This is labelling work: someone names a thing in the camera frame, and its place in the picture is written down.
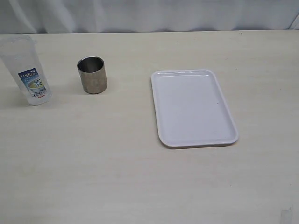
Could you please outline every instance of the table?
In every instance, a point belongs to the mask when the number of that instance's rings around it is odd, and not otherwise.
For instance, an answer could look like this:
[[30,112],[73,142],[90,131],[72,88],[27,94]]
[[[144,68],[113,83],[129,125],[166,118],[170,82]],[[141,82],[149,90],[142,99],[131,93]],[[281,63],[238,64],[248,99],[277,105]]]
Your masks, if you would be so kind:
[[[29,106],[0,63],[0,223],[299,223],[299,32],[36,34],[53,97]],[[88,95],[77,61],[105,60]],[[209,69],[240,133],[171,150],[150,75]]]

